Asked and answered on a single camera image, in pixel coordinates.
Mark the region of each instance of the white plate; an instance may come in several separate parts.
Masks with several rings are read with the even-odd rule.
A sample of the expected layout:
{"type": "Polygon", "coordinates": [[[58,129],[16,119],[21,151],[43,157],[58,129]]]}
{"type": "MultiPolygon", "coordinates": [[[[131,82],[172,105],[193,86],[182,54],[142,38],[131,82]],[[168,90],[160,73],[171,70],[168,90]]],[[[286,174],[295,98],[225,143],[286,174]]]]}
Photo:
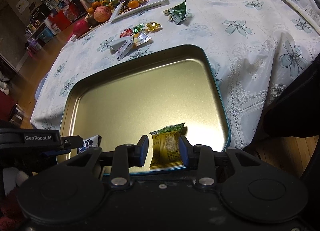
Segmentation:
{"type": "Polygon", "coordinates": [[[131,14],[134,14],[134,13],[137,13],[137,12],[140,12],[140,11],[142,11],[142,10],[144,10],[144,9],[148,9],[148,8],[150,8],[150,7],[153,7],[153,6],[160,5],[160,4],[162,4],[164,1],[166,1],[166,0],[149,0],[148,3],[146,3],[146,4],[143,5],[143,6],[140,6],[140,7],[138,7],[138,8],[135,8],[135,9],[133,9],[133,10],[131,10],[131,11],[128,11],[128,12],[126,12],[126,13],[124,13],[124,14],[120,14],[120,15],[119,15],[120,9],[121,9],[121,7],[122,7],[122,5],[123,5],[123,3],[121,3],[121,4],[119,4],[119,5],[117,6],[116,10],[115,10],[114,13],[112,14],[112,16],[111,16],[111,18],[110,18],[109,21],[110,21],[110,22],[116,21],[116,20],[121,19],[121,18],[123,18],[123,17],[126,17],[126,16],[128,16],[128,15],[131,15],[131,14]]]}

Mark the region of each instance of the tablecloth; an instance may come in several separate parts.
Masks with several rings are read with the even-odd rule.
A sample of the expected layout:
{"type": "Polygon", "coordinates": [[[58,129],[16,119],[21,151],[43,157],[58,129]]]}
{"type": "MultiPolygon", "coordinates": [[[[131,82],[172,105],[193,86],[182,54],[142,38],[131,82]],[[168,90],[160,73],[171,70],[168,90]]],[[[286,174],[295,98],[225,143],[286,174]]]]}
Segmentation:
{"type": "Polygon", "coordinates": [[[231,146],[248,145],[263,107],[319,53],[320,10],[313,0],[186,0],[186,20],[176,25],[162,11],[182,1],[169,0],[69,41],[48,73],[31,123],[38,129],[59,129],[68,93],[84,77],[152,52],[194,44],[205,51],[218,82],[231,146]],[[126,27],[151,21],[162,30],[150,33],[150,44],[118,61],[110,43],[126,27]]]}

